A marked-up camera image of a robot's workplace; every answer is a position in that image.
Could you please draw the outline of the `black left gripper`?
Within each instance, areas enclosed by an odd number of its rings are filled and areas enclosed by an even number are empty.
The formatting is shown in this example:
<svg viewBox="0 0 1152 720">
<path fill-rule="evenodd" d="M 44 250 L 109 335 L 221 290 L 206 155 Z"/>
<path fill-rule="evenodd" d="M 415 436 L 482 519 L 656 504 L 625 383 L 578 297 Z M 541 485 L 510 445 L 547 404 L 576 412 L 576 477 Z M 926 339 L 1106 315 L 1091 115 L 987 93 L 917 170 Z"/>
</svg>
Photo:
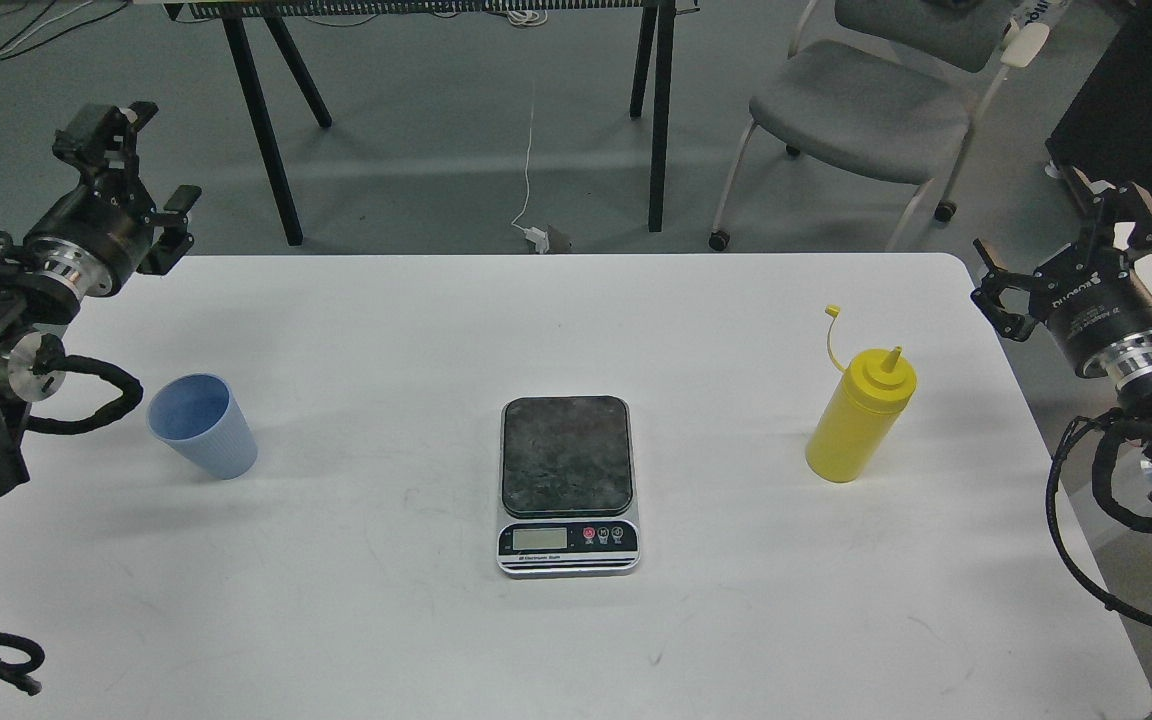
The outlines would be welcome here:
<svg viewBox="0 0 1152 720">
<path fill-rule="evenodd" d="M 200 187 L 179 185 L 156 210 L 141 182 L 138 132 L 157 113 L 152 101 L 88 104 L 54 135 L 52 156 L 78 170 L 81 187 L 46 211 L 24 247 L 41 276 L 76 300 L 114 295 L 138 265 L 141 274 L 166 275 L 195 247 L 189 211 Z"/>
</svg>

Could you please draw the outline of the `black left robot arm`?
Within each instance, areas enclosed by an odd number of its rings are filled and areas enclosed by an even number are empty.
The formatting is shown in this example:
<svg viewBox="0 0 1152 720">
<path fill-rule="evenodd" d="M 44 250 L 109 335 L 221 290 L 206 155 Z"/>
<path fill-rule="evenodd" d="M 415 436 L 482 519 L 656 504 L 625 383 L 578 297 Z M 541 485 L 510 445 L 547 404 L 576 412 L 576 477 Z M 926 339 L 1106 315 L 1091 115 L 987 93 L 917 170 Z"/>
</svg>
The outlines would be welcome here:
<svg viewBox="0 0 1152 720">
<path fill-rule="evenodd" d="M 137 141 L 157 105 L 90 104 L 52 142 L 78 182 L 22 241 L 0 232 L 0 498 L 29 479 L 26 432 L 79 435 L 141 404 L 142 384 L 119 366 L 69 354 L 59 331 L 84 300 L 122 291 L 132 274 L 165 275 L 192 249 L 183 184 L 157 204 L 141 179 Z"/>
</svg>

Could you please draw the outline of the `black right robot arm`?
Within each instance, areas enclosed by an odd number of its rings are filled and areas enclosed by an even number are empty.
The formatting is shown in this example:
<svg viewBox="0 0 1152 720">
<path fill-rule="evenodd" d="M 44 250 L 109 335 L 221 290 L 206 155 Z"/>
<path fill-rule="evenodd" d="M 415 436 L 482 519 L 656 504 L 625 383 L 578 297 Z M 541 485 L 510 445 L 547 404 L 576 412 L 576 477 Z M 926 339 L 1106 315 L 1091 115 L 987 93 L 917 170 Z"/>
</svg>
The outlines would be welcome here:
<svg viewBox="0 0 1152 720">
<path fill-rule="evenodd" d="M 1152 536 L 1152 518 L 1112 492 L 1120 445 L 1138 442 L 1152 502 L 1152 291 L 1135 264 L 1152 255 L 1152 195 L 1139 184 L 1092 181 L 1064 165 L 1084 220 L 1079 236 L 1028 273 L 1001 268 L 980 241 L 984 270 L 972 301 L 1006 340 L 1043 325 L 1079 378 L 1114 382 L 1117 418 L 1107 420 L 1093 461 L 1093 497 L 1112 520 Z"/>
</svg>

